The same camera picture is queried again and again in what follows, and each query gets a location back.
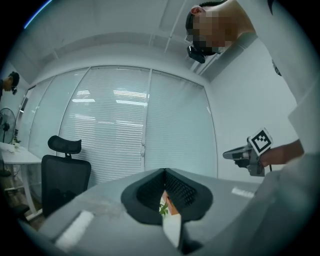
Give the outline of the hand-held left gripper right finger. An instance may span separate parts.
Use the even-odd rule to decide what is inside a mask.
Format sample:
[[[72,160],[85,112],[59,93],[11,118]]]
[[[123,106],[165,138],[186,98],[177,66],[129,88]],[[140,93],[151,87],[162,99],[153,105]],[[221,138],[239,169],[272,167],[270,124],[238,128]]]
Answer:
[[[221,233],[254,197],[257,183],[165,169],[165,191],[181,215],[178,249],[200,249]]]

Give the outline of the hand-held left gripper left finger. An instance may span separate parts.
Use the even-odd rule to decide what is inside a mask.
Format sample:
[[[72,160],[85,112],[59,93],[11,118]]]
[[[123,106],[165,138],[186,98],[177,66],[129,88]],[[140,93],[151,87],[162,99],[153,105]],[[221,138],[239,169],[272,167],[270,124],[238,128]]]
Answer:
[[[137,222],[121,202],[123,190],[152,174],[144,171],[100,183],[52,213],[39,233],[55,242],[82,211],[94,218],[70,254],[178,254],[159,225]]]

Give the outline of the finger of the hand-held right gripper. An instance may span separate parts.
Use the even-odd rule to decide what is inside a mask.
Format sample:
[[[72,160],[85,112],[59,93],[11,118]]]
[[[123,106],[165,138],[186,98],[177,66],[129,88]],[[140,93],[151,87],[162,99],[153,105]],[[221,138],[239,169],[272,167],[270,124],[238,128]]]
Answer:
[[[252,148],[248,145],[237,147],[228,151],[225,151],[222,156],[226,160],[242,160],[249,159]]]

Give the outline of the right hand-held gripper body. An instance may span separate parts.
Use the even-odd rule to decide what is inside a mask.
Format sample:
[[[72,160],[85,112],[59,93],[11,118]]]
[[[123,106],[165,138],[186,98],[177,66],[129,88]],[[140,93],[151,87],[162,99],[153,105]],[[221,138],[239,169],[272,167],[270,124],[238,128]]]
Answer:
[[[254,135],[247,138],[247,144],[251,148],[249,159],[234,159],[240,168],[246,168],[252,177],[264,177],[265,168],[260,162],[263,153],[270,150],[273,139],[265,127],[259,129]]]

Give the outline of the person's right forearm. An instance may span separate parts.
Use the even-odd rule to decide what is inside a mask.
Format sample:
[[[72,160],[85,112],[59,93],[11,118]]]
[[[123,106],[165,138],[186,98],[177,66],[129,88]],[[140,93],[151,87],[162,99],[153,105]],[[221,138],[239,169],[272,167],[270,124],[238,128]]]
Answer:
[[[301,141],[298,139],[289,144],[284,144],[271,148],[260,156],[263,167],[270,165],[284,165],[293,159],[299,158],[304,154]]]

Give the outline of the black office chair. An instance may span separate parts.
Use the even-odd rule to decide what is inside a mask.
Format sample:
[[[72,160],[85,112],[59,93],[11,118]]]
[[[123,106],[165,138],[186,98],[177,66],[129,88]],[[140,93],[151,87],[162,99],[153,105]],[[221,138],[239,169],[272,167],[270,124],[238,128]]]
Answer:
[[[57,135],[49,138],[48,147],[64,157],[44,155],[41,160],[41,204],[44,217],[72,201],[88,189],[92,166],[86,160],[73,159],[82,150],[82,141]]]

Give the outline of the white table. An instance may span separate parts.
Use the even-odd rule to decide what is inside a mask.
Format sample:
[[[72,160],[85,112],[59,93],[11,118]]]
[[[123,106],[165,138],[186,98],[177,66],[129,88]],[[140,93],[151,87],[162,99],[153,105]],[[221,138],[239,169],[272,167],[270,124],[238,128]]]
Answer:
[[[180,232],[181,232],[181,215],[172,203],[167,192],[164,191],[159,204],[168,204],[168,214],[162,216],[163,231],[169,241],[175,248],[178,248],[180,242]]]

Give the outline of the person's white shirt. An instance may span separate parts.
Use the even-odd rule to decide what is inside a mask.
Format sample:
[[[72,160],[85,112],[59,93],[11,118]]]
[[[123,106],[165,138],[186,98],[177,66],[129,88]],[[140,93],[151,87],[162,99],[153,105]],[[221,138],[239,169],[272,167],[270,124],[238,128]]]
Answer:
[[[211,247],[235,256],[320,255],[320,56],[277,0],[238,0],[297,105],[288,119],[304,149],[269,173]]]

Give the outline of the white side desk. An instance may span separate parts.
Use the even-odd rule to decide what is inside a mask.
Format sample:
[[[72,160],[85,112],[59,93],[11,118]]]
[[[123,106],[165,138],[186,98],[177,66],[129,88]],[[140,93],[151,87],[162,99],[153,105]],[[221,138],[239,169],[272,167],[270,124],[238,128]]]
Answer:
[[[31,211],[31,214],[26,217],[28,221],[37,218],[42,214],[42,209],[36,210],[28,179],[28,166],[41,164],[41,159],[33,155],[27,149],[22,146],[15,148],[12,144],[0,142],[0,153],[5,165],[18,165],[20,166],[21,180],[26,197],[27,204]]]

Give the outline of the black standing fan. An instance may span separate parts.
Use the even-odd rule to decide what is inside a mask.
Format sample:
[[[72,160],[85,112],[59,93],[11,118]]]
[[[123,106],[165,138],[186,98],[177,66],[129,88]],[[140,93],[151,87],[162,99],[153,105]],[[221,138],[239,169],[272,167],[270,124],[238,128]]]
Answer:
[[[15,136],[16,116],[13,111],[7,107],[0,110],[0,142],[11,144]],[[7,178],[11,172],[5,168],[0,149],[0,177]]]

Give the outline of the grey partition post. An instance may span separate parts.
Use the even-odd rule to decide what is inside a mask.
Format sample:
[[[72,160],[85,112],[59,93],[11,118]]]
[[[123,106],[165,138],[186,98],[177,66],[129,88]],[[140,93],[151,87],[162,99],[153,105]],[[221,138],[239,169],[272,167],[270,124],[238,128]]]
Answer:
[[[149,70],[149,74],[148,74],[148,83],[147,83],[146,96],[145,96],[145,105],[144,105],[144,110],[143,110],[143,126],[142,126],[141,152],[140,152],[140,159],[141,159],[140,170],[142,172],[145,171],[146,127],[147,127],[147,115],[148,115],[148,105],[149,105],[149,98],[150,98],[152,73],[153,73],[153,69],[151,68]]]

